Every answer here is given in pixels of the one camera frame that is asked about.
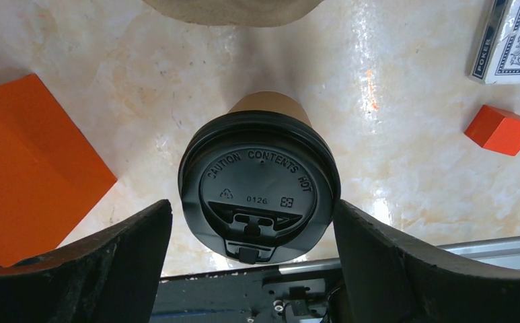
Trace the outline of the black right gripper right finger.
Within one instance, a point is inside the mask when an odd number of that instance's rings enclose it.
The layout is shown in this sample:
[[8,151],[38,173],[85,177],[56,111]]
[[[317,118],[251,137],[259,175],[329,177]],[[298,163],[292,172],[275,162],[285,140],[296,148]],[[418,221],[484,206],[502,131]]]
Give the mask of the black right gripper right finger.
[[430,245],[346,201],[333,220],[350,322],[520,322],[520,271]]

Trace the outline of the orange paper bag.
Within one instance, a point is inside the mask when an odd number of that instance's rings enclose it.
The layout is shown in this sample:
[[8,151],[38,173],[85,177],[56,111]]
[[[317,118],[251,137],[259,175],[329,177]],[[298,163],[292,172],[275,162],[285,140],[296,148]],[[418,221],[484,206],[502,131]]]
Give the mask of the orange paper bag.
[[115,183],[37,75],[0,85],[0,266],[54,250]]

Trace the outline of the brown paper coffee cup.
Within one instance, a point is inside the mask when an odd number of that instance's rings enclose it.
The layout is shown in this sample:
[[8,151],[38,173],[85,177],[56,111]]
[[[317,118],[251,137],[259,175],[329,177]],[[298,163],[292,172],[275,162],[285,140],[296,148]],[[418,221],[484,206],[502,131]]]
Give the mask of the brown paper coffee cup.
[[260,91],[248,94],[230,108],[228,113],[243,111],[265,111],[284,114],[312,127],[303,106],[292,97],[279,92]]

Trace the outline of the small orange block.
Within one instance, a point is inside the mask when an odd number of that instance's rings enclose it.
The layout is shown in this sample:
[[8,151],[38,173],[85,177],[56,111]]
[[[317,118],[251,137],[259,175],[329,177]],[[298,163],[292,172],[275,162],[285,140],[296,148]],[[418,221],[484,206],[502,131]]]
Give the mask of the small orange block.
[[483,105],[464,134],[481,148],[509,156],[520,152],[520,116]]

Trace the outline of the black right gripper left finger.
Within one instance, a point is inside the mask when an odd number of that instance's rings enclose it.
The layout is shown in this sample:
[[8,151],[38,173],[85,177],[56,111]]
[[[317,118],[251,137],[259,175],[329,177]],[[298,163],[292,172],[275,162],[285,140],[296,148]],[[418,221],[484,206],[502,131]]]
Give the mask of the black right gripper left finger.
[[172,219],[163,199],[66,246],[0,266],[0,322],[148,322]]

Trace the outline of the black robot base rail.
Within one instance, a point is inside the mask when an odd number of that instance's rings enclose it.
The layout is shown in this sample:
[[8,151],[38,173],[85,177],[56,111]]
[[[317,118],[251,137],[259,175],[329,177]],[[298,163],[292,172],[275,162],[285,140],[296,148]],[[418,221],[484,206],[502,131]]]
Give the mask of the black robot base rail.
[[337,258],[159,282],[150,322],[353,322]]

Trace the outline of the blue playing card deck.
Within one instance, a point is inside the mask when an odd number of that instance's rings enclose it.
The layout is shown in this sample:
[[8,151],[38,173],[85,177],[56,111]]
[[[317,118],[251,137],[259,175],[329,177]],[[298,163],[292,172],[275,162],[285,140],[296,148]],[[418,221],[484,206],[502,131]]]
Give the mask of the blue playing card deck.
[[520,1],[494,1],[474,51],[470,79],[520,84]]

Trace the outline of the black plastic cup lid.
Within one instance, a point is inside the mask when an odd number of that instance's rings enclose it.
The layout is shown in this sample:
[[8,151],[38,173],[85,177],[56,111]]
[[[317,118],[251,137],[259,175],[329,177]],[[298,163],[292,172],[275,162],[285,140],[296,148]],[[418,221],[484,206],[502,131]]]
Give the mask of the black plastic cup lid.
[[267,111],[225,114],[202,126],[180,162],[178,190],[192,234],[246,264],[309,252],[332,222],[340,176],[309,125]]

